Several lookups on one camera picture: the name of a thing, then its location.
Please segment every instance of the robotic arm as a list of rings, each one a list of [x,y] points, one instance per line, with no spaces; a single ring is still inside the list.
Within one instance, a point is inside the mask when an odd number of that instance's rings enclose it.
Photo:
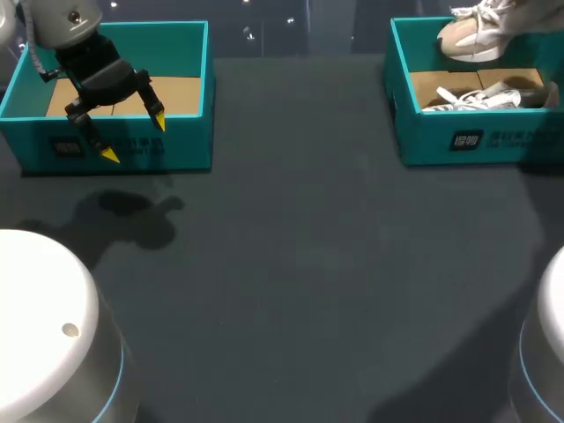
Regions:
[[[135,71],[98,33],[102,13],[95,0],[0,0],[0,46],[10,41],[16,19],[26,26],[29,53],[41,78],[48,82],[66,73],[76,88],[78,97],[65,108],[67,117],[101,156],[119,163],[88,115],[93,108],[139,93],[155,127],[165,130],[165,108],[147,70]],[[36,46],[54,50],[60,66],[46,70]]]

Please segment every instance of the teal shoe box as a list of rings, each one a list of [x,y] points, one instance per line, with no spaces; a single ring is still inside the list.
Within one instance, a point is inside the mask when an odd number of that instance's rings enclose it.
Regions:
[[[0,106],[0,130],[23,172],[119,174],[210,168],[215,76],[208,23],[107,23],[100,33],[135,69],[147,69],[151,77],[200,78],[197,113],[167,113],[165,132],[155,129],[148,115],[93,115],[121,161],[113,163],[92,151],[65,116],[46,117],[56,82],[41,80],[26,48]],[[39,53],[47,69],[57,67],[52,52]]]
[[[462,63],[436,37],[451,18],[392,19],[383,81],[402,161],[407,166],[564,163],[564,107],[421,112],[410,72],[537,68],[564,86],[564,33],[521,35],[502,58]]]

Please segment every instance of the tabletop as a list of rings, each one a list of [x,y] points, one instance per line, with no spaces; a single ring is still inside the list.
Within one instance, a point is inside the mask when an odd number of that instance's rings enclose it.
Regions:
[[[564,181],[404,167],[374,55],[218,59],[210,173],[22,178],[0,226],[91,269],[139,423],[492,421]]]

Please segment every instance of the shoelace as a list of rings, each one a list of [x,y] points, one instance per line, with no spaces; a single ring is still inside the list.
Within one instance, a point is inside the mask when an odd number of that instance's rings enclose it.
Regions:
[[[437,88],[437,93],[449,104],[441,104],[440,106],[433,106],[428,108],[429,110],[486,110],[487,105],[482,101],[484,99],[484,94],[480,90],[470,91],[460,98],[456,97],[455,94],[451,93],[449,90],[442,88],[441,86]]]
[[[475,18],[478,22],[478,31],[484,27],[484,22],[490,21],[499,25],[501,22],[500,14],[513,8],[513,3],[500,1],[498,4],[494,0],[482,0],[472,7],[455,7],[450,12],[457,19]]]

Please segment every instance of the white sneaker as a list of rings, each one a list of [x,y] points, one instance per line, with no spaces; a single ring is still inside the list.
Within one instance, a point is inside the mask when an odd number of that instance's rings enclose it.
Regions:
[[[532,90],[516,90],[498,82],[485,90],[456,95],[442,87],[437,93],[447,104],[424,108],[423,112],[449,110],[499,110],[504,108],[556,108],[560,104],[560,90],[554,82]]]
[[[472,7],[451,9],[455,20],[438,34],[441,51],[461,62],[488,62],[499,58],[520,33],[537,32],[545,25],[564,28],[562,0],[482,0]]]

